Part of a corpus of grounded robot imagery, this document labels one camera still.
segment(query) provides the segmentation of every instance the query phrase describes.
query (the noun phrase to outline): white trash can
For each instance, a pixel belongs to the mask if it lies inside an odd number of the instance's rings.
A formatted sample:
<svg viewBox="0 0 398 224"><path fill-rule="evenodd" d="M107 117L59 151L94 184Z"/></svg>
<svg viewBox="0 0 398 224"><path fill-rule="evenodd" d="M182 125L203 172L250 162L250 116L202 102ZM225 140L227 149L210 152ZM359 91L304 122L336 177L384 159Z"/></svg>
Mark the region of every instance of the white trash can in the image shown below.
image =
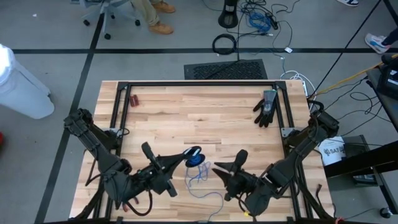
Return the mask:
<svg viewBox="0 0 398 224"><path fill-rule="evenodd" d="M0 105L34 119L54 111L50 90L20 65L11 49L0 44Z"/></svg>

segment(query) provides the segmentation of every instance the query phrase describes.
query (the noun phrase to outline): tan work boot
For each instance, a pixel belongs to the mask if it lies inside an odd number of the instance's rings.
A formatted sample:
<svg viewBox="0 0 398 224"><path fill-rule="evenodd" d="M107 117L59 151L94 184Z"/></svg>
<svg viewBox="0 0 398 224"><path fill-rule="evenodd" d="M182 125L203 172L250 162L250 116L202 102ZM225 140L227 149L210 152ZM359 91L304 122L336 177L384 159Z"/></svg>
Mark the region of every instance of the tan work boot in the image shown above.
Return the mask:
<svg viewBox="0 0 398 224"><path fill-rule="evenodd" d="M149 30L157 34L172 34L174 32L173 27L163 24L161 22L156 23L153 26L149 26Z"/></svg>
<svg viewBox="0 0 398 224"><path fill-rule="evenodd" d="M175 12L175 7L167 4L166 2L158 2L156 4L153 4L154 8L159 11L159 12L164 12L164 13L173 13Z"/></svg>

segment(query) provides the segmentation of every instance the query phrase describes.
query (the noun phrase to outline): black metal frame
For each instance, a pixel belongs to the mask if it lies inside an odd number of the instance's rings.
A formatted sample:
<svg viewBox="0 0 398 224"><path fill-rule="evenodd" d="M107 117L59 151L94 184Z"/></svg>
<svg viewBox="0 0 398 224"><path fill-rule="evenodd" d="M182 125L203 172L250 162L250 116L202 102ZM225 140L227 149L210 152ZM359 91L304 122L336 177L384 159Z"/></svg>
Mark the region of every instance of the black metal frame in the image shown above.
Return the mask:
<svg viewBox="0 0 398 224"><path fill-rule="evenodd" d="M121 113L121 123L119 128L122 130L124 129L126 125L126 118L127 118L127 111L129 108L129 97L131 93L131 89L134 86L271 86L273 89L278 90L280 89L282 92L282 96L284 99L284 105L285 105L285 110L287 114L287 121L289 124L290 128L294 127L294 122L293 122L293 116L292 112L290 109L290 103L289 103L289 96L287 94L287 87L285 81L268 81L268 80L261 80L258 82L249 82L249 81L202 81L202 82L182 82L182 81L175 81L175 82L119 82L117 91L116 91L116 96L115 96L115 101L114 101L114 106L113 106L113 112L112 112L112 117L111 117L111 124L110 128L115 128L116 126L116 120L119 114L119 103L120 103L120 97L121 97L121 92L123 90L126 90L126 95L124 97L124 104L123 104L123 111ZM279 128L284 128L284 120L282 116L282 110L280 107L280 101L279 101L279 96L278 94L275 97L276 99L276 114L278 118L278 123L279 123ZM281 136L281 141L283 142L284 137L282 136L282 131L280 133ZM120 156L121 154L121 146L123 143L123 136L121 136L121 145L119 148L116 149L116 155ZM283 146L284 150L284 156L286 157L289 155L289 148L286 148ZM298 174L299 174L299 179L304 183L305 186L307 186L307 183L305 181L305 176L304 176L304 170L302 167L302 164L299 164L298 167ZM295 193L295 186L294 183L290 183L290 194L292 198L292 203L293 203L293 210L294 210L294 215L295 219L298 220L301 218L300 214L300 205L299 205L299 200L296 197ZM99 218L100 215L100 208L101 208L101 201L102 197L96 204L96 207L94 209L93 213L93 218ZM312 208L309 202L304 198L304 204L305 204L305 210L307 214L307 218L313 218L312 214ZM111 211L112 211L112 206L113 206L113 201L108 198L107 204L106 204L106 210L105 210L105 218L110 220L111 218ZM285 221L283 222L261 222L261 223L287 223Z"/></svg>
<svg viewBox="0 0 398 224"><path fill-rule="evenodd" d="M361 136L366 152L349 157L334 164L325 166L326 177L335 177L342 174L365 175L374 174L376 182L388 204L390 212L398 215L398 205L394 196L382 176L383 172L398 169L398 141L386 144L372 151L366 145L364 136Z"/></svg>

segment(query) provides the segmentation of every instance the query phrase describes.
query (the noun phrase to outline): office chair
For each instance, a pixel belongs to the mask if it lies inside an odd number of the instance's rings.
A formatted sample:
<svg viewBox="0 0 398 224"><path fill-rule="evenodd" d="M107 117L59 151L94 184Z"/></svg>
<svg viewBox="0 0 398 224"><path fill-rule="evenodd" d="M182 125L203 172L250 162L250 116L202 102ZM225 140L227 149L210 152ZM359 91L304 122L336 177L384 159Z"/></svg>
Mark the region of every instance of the office chair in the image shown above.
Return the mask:
<svg viewBox="0 0 398 224"><path fill-rule="evenodd" d="M90 6L97 6L97 9L95 9L92 12L89 12L82 16L81 18L84 19L83 23L86 26L90 25L90 22L88 19L90 18L96 18L99 17L100 14L104 13L104 22L102 25L102 30L101 32L104 34L104 38L109 40L111 38L111 35L106 32L106 24L108 22L109 17L114 19L115 14L124 16L128 19L134 20L136 26L139 26L141 23L140 21L133 15L130 15L126 12L123 12L122 10L118 9L119 6L123 5L124 3L129 2L129 0L120 0L120 1L113 1L113 0L71 0L71 3L73 4L80 4L83 6L85 9L89 8Z"/></svg>

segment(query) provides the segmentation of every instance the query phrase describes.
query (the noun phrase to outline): blue cable bundle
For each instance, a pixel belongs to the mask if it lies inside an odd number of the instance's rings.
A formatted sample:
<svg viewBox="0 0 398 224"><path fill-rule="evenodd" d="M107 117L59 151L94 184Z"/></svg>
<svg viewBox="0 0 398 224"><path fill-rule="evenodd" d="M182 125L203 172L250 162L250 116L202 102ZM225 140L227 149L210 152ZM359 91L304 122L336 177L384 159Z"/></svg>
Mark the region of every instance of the blue cable bundle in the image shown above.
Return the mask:
<svg viewBox="0 0 398 224"><path fill-rule="evenodd" d="M267 33L271 29L271 20L261 13L254 11L247 12L243 4L245 3L241 4L241 12L246 14L246 24L248 27L256 28L258 32Z"/></svg>
<svg viewBox="0 0 398 224"><path fill-rule="evenodd" d="M217 213L219 213L219 212L221 211L221 209L223 209L223 207L224 207L224 197L223 197L220 193L218 193L218 192L210 192L210 193L207 193L207 194L205 194L205 195L203 195L203 196L197 196L197 195L194 195L194 194L191 192L190 187L191 187L191 181L193 181L193 180L195 180L195 179L198 180L198 183L199 183L200 180L203 180L203 181L206 181L206 180L207 180L207 178L208 178L208 173L209 173L209 169L210 169L210 165L211 165L210 162L204 162L204 163L200 164L200 165L198 166L199 174L197 174L196 176L190 176L190 175L188 174L188 170L189 170L188 167L187 167L187 171L186 171L186 173L185 173L185 185L187 186L187 189L188 189L189 193L190 193L192 196L194 196L194 197L196 197L196 198L204 198L204 197L207 197L208 195L211 195L211 194L217 194L217 195L219 195L219 196L221 197L221 207L220 207L220 209L219 209L218 211L212 213L212 214L209 216L209 219L207 219L207 221L210 221L210 219L211 219L211 217L212 217L213 215L216 215Z"/></svg>

